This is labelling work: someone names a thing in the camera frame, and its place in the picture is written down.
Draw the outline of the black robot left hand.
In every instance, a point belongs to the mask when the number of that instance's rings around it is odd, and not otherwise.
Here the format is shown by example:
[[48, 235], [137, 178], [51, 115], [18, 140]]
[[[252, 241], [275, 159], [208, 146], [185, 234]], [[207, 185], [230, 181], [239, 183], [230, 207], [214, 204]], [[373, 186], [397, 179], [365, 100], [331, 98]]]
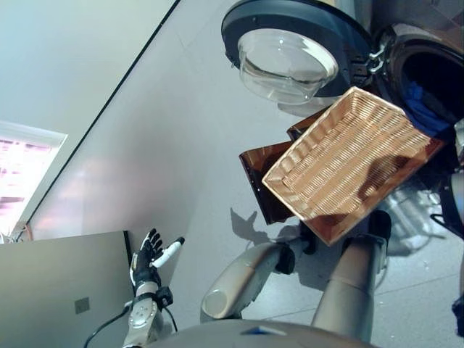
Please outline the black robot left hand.
[[151, 229], [141, 242], [140, 249], [133, 253], [129, 276], [137, 289], [143, 283], [155, 283], [159, 288], [162, 281], [158, 272], [185, 243], [183, 236], [177, 238], [168, 247], [162, 247], [162, 239], [155, 228]]

